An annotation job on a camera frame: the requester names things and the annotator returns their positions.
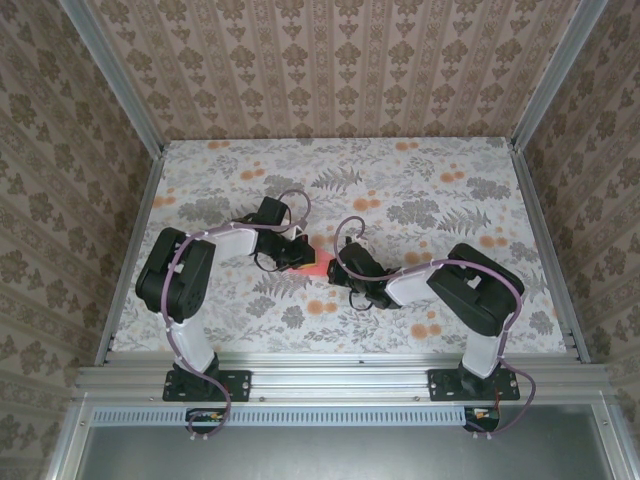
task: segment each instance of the patterned wall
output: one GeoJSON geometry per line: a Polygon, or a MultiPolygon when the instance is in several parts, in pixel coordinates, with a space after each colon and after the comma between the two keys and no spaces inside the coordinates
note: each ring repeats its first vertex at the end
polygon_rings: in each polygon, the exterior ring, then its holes
{"type": "Polygon", "coordinates": [[[149,162],[59,5],[0,1],[0,478],[46,466],[149,162]]]}
{"type": "Polygon", "coordinates": [[[88,0],[166,140],[511,136],[579,0],[88,0]]]}
{"type": "Polygon", "coordinates": [[[526,156],[591,353],[640,440],[640,2],[610,0],[526,156]]]}

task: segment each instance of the metal extrusion bar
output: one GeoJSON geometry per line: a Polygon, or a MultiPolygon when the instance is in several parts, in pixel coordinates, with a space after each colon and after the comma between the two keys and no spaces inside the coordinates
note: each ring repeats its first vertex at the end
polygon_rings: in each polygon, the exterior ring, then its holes
{"type": "MultiPolygon", "coordinates": [[[[220,362],[224,365],[242,366],[253,369],[264,367],[325,367],[377,365],[404,366],[437,365],[446,366],[460,362],[460,353],[246,353],[219,352],[220,362]]],[[[513,361],[532,362],[536,365],[575,365],[577,358],[571,353],[526,354],[508,353],[513,361]]],[[[109,352],[106,362],[114,367],[157,367],[171,363],[172,352],[109,352]]]]}
{"type": "Polygon", "coordinates": [[[58,442],[56,448],[51,456],[49,463],[49,470],[47,472],[46,480],[57,480],[62,478],[62,470],[67,463],[67,458],[70,455],[71,440],[75,429],[78,426],[78,418],[80,416],[79,406],[71,406],[67,410],[67,414],[64,418],[64,423],[60,429],[60,435],[58,435],[58,442]]]}
{"type": "Polygon", "coordinates": [[[635,451],[629,451],[626,444],[631,443],[629,431],[624,423],[617,423],[620,407],[606,402],[595,403],[593,415],[602,445],[606,452],[609,467],[615,480],[638,479],[638,458],[635,451]]]}
{"type": "MultiPolygon", "coordinates": [[[[221,359],[221,368],[253,371],[249,404],[264,406],[411,406],[433,403],[429,399],[427,370],[455,368],[459,357],[405,365],[364,363],[294,365],[242,361],[235,363],[221,359]]],[[[514,366],[530,373],[536,380],[536,404],[590,404],[601,395],[613,399],[605,367],[602,365],[573,363],[550,364],[538,362],[535,357],[513,357],[514,366]]],[[[158,360],[144,366],[118,367],[106,364],[101,368],[81,369],[77,378],[74,402],[92,405],[143,406],[150,402],[162,406],[186,405],[180,402],[162,402],[162,389],[171,359],[158,360]]],[[[519,378],[522,399],[530,392],[525,379],[519,378]]],[[[446,402],[443,405],[469,405],[469,402],[446,402]]],[[[199,402],[200,407],[219,406],[219,403],[199,402]]]]}
{"type": "Polygon", "coordinates": [[[533,236],[536,239],[538,251],[540,252],[542,268],[547,277],[547,282],[549,282],[549,291],[551,292],[551,298],[558,313],[558,318],[566,322],[571,329],[580,361],[588,363],[591,361],[591,358],[587,351],[587,344],[582,336],[578,317],[573,308],[569,290],[567,290],[567,284],[562,276],[560,263],[558,262],[558,257],[556,256],[556,251],[551,241],[551,235],[544,220],[542,207],[540,206],[540,201],[536,195],[533,180],[529,173],[529,167],[520,148],[512,151],[511,157],[513,159],[516,176],[518,177],[522,199],[527,208],[531,230],[533,231],[533,236]]]}
{"type": "Polygon", "coordinates": [[[513,134],[515,144],[523,150],[529,143],[606,5],[607,0],[586,0],[578,5],[576,13],[516,126],[513,134]]]}
{"type": "Polygon", "coordinates": [[[151,158],[158,160],[160,158],[160,147],[164,142],[162,133],[160,133],[148,115],[142,103],[142,98],[137,95],[135,88],[125,73],[126,69],[123,68],[113,53],[109,41],[91,13],[88,2],[61,0],[60,3],[74,27],[78,30],[92,58],[100,67],[102,74],[113,93],[115,93],[151,158]]]}
{"type": "Polygon", "coordinates": [[[100,339],[100,346],[96,354],[95,364],[100,365],[105,361],[109,344],[111,342],[111,336],[118,328],[120,321],[120,315],[124,308],[124,302],[129,293],[129,285],[131,284],[131,277],[133,276],[133,270],[136,266],[136,259],[138,258],[138,252],[140,251],[140,244],[144,237],[144,231],[147,226],[147,220],[151,213],[151,207],[153,205],[153,199],[156,195],[158,183],[162,176],[162,168],[164,165],[164,159],[159,159],[153,162],[151,165],[151,171],[149,172],[149,178],[147,179],[147,185],[144,189],[142,201],[140,202],[140,210],[136,218],[136,223],[133,226],[131,232],[131,238],[129,240],[129,246],[127,247],[127,253],[124,257],[123,267],[120,271],[118,283],[116,285],[116,291],[113,294],[113,300],[111,301],[111,307],[107,315],[107,321],[105,323],[104,330],[102,332],[102,338],[100,339]]]}

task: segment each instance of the purple cable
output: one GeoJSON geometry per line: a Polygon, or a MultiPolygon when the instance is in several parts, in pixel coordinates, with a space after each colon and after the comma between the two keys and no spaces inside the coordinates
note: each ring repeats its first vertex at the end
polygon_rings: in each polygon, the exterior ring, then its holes
{"type": "MultiPolygon", "coordinates": [[[[208,436],[216,435],[220,431],[222,426],[227,422],[227,420],[229,419],[229,415],[231,414],[231,397],[229,396],[229,392],[227,392],[227,390],[215,378],[212,378],[212,377],[210,377],[208,375],[205,375],[205,374],[199,372],[192,365],[190,365],[189,362],[187,362],[184,359],[184,357],[182,356],[182,352],[180,352],[180,349],[176,345],[176,343],[175,343],[175,341],[173,339],[173,336],[171,335],[171,326],[175,322],[173,321],[173,319],[171,319],[169,317],[169,314],[167,312],[167,296],[169,294],[169,285],[171,284],[171,278],[173,277],[173,274],[175,273],[176,267],[178,266],[178,263],[180,262],[180,258],[182,257],[182,254],[187,249],[189,244],[191,242],[193,242],[194,240],[197,240],[197,239],[202,238],[202,237],[206,237],[208,235],[216,234],[216,233],[228,232],[228,231],[231,231],[231,230],[233,230],[235,228],[253,228],[253,229],[274,230],[274,231],[283,231],[281,229],[284,228],[284,231],[286,231],[286,230],[294,228],[294,227],[296,227],[298,225],[304,224],[306,222],[307,217],[309,216],[309,213],[311,212],[311,199],[309,198],[309,195],[307,195],[302,190],[291,189],[291,190],[286,190],[285,192],[283,192],[278,197],[278,200],[282,199],[283,197],[285,197],[287,195],[291,195],[291,194],[294,194],[294,193],[302,195],[305,198],[305,200],[307,201],[307,211],[304,213],[304,215],[297,222],[294,222],[294,223],[291,223],[291,224],[285,225],[285,226],[283,226],[283,225],[250,225],[250,224],[245,224],[245,223],[230,222],[230,223],[228,223],[226,225],[221,225],[219,227],[213,227],[213,228],[210,228],[208,230],[203,230],[201,232],[197,232],[197,233],[194,233],[192,235],[189,235],[187,237],[187,239],[184,242],[182,242],[182,244],[180,245],[180,247],[176,251],[175,255],[173,256],[173,260],[169,264],[169,268],[167,270],[167,276],[164,279],[164,284],[162,285],[162,293],[160,295],[160,312],[162,313],[162,318],[164,319],[164,323],[165,323],[165,326],[166,326],[167,340],[169,341],[169,345],[171,346],[173,352],[176,354],[176,357],[178,358],[178,360],[182,363],[182,366],[185,368],[185,370],[191,372],[195,376],[197,376],[197,377],[199,377],[199,378],[201,378],[201,379],[203,379],[203,380],[205,380],[207,382],[212,383],[216,388],[218,388],[222,392],[222,394],[224,395],[225,403],[226,403],[224,415],[222,416],[222,420],[220,421],[218,426],[215,427],[208,434],[202,435],[202,437],[206,438],[208,436]]],[[[198,412],[194,413],[191,416],[191,419],[190,419],[190,421],[189,421],[189,423],[187,425],[187,429],[189,430],[189,433],[191,433],[191,438],[195,438],[196,435],[198,435],[198,434],[196,434],[196,432],[193,431],[193,428],[192,428],[193,420],[197,416],[201,416],[201,415],[202,415],[201,412],[200,412],[200,414],[198,414],[198,412]]]]}
{"type": "Polygon", "coordinates": [[[522,370],[520,370],[518,368],[513,367],[512,365],[510,365],[509,363],[507,363],[504,360],[504,350],[505,350],[506,345],[507,345],[507,337],[509,336],[509,329],[515,323],[515,321],[518,319],[518,316],[520,315],[520,312],[522,311],[522,298],[520,297],[520,294],[518,293],[516,288],[511,284],[511,282],[509,282],[506,278],[504,278],[498,272],[495,272],[494,270],[491,270],[490,268],[487,268],[484,265],[479,265],[477,263],[467,262],[467,261],[464,261],[464,260],[453,260],[453,259],[449,259],[449,258],[444,258],[444,259],[441,259],[441,260],[432,260],[429,263],[424,263],[422,265],[418,265],[418,266],[415,266],[415,267],[407,268],[405,270],[400,270],[398,272],[391,273],[389,275],[382,275],[380,277],[367,277],[365,275],[360,275],[360,274],[350,270],[349,267],[347,267],[345,265],[345,263],[340,258],[340,251],[338,249],[338,238],[340,236],[340,230],[342,230],[342,228],[352,220],[357,220],[357,221],[360,222],[360,224],[361,224],[360,233],[358,233],[356,235],[356,238],[361,238],[364,235],[364,231],[365,231],[364,219],[362,217],[357,216],[357,215],[352,215],[351,217],[345,218],[340,223],[340,225],[338,225],[338,228],[336,228],[336,234],[335,234],[334,239],[333,239],[333,251],[334,251],[334,254],[335,254],[335,257],[336,257],[336,261],[342,267],[342,269],[345,272],[347,272],[347,274],[350,277],[356,278],[358,280],[369,281],[369,282],[380,282],[380,281],[384,281],[384,280],[392,280],[394,278],[399,278],[399,277],[402,277],[403,275],[409,275],[409,274],[412,274],[412,273],[421,272],[423,270],[427,270],[428,268],[440,267],[442,265],[458,265],[458,266],[461,266],[461,267],[472,268],[474,270],[478,270],[480,272],[486,273],[487,275],[490,275],[491,277],[495,278],[500,283],[502,283],[505,287],[507,287],[509,292],[511,292],[511,294],[513,295],[513,298],[515,298],[515,300],[516,300],[516,309],[514,310],[513,315],[511,315],[511,318],[504,325],[502,339],[500,340],[500,345],[498,346],[498,355],[497,356],[498,356],[498,359],[500,360],[500,363],[502,363],[502,365],[504,365],[504,367],[507,370],[510,370],[511,372],[513,372],[513,373],[515,373],[517,375],[522,375],[523,377],[525,377],[531,383],[531,392],[529,393],[529,397],[527,398],[527,401],[525,402],[524,406],[522,407],[522,410],[520,411],[520,413],[518,413],[516,418],[514,418],[511,422],[509,422],[506,426],[504,426],[502,428],[499,428],[499,429],[497,429],[497,430],[495,430],[495,431],[493,431],[491,433],[489,433],[489,432],[483,432],[483,433],[485,433],[487,436],[496,435],[498,433],[505,432],[505,431],[509,430],[511,427],[513,427],[518,421],[520,421],[520,419],[523,417],[525,412],[529,409],[529,407],[531,406],[531,403],[533,402],[533,398],[535,397],[535,394],[536,394],[536,382],[533,380],[531,375],[529,375],[526,372],[523,372],[522,370]]]}

